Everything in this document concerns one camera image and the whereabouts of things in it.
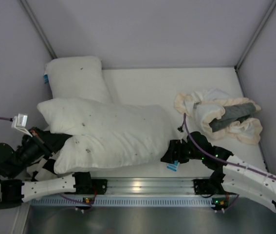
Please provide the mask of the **grey pillowcase with cream frill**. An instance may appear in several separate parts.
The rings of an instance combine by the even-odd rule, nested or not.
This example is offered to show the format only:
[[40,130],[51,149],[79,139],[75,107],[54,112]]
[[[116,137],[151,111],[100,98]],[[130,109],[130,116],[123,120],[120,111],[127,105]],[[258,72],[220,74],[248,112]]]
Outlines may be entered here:
[[256,145],[263,127],[253,115],[261,107],[246,97],[232,97],[220,89],[180,93],[174,108],[193,119],[197,127],[213,140],[235,138],[244,144]]

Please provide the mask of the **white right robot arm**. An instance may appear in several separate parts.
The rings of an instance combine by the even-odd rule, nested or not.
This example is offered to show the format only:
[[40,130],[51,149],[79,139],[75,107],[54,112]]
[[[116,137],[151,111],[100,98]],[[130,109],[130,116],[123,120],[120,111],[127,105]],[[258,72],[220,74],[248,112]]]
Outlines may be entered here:
[[171,140],[161,161],[183,164],[192,159],[200,160],[213,171],[205,181],[205,188],[198,193],[241,195],[276,213],[276,175],[246,163],[225,148],[212,145],[199,132],[192,132],[186,140]]

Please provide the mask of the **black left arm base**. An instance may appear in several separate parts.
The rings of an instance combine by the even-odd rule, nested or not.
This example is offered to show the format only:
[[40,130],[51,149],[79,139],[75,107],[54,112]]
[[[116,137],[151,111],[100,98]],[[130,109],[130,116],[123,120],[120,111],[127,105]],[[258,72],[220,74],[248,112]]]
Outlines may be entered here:
[[107,179],[90,179],[86,182],[81,182],[80,187],[76,189],[76,193],[81,195],[104,195],[107,187]]

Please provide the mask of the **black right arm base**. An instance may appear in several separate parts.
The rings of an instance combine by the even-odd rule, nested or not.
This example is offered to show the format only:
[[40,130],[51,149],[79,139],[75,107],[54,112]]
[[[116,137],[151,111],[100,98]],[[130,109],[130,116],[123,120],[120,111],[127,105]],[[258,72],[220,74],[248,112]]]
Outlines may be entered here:
[[203,197],[211,197],[213,195],[225,195],[226,191],[223,189],[220,182],[211,179],[194,179],[195,195],[202,195]]

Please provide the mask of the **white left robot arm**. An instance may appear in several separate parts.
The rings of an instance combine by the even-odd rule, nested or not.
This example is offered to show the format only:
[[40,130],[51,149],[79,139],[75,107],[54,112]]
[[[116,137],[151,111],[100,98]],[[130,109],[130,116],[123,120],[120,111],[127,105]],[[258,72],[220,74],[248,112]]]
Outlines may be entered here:
[[[0,210],[18,207],[41,196],[59,193],[81,195],[92,189],[90,173],[60,175],[54,172],[53,157],[69,138],[71,136],[67,134],[52,134],[33,127],[22,137],[21,145],[16,149],[0,143]],[[28,167],[40,162],[47,166],[51,177],[38,180],[37,173],[32,173],[31,180],[18,179]]]

